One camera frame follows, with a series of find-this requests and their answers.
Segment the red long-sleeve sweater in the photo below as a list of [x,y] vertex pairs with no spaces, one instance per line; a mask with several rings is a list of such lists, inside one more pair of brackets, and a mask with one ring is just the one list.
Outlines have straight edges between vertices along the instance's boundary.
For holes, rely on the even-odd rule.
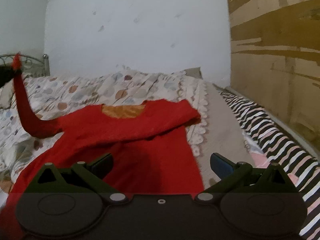
[[186,127],[201,121],[187,100],[144,101],[140,105],[89,105],[67,115],[41,120],[32,111],[22,79],[20,57],[14,57],[14,90],[24,130],[60,139],[20,173],[1,211],[1,239],[21,239],[15,217],[19,198],[45,163],[68,168],[111,154],[114,165],[103,182],[121,193],[192,194],[204,189],[197,162],[187,142]]

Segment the patterned circle duvet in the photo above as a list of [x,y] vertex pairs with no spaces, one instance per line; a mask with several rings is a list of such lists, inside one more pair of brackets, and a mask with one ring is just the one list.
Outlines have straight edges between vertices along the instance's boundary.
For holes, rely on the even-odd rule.
[[[24,85],[33,111],[44,120],[57,118],[88,105],[138,105],[145,100],[188,100],[201,122],[187,128],[187,140],[205,187],[216,176],[209,168],[214,152],[237,163],[253,163],[245,148],[240,126],[213,84],[185,73],[146,74],[122,70],[87,79],[84,77],[26,77]],[[26,133],[17,113],[12,82],[1,89],[1,204],[20,172],[38,155],[52,147],[58,135],[38,140]]]

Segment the wooden plywood board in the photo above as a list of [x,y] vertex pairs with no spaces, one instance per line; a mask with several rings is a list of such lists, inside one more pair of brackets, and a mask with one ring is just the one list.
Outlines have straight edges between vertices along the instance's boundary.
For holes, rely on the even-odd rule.
[[231,87],[319,147],[319,0],[228,0]]

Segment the black white striped sheet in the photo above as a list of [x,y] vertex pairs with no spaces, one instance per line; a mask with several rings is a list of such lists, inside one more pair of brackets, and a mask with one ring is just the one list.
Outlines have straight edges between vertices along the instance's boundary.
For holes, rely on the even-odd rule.
[[287,174],[297,177],[294,184],[308,213],[300,235],[303,239],[319,239],[319,161],[285,135],[263,107],[232,93],[220,94],[263,157],[279,163]]

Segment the metal bed headboard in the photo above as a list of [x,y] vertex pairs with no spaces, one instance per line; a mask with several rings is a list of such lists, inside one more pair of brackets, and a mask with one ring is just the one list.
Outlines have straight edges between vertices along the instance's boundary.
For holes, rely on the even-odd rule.
[[[1,67],[8,66],[14,59],[14,54],[1,55]],[[20,55],[22,71],[32,77],[43,77],[50,75],[49,56],[43,54],[41,58],[30,55]]]

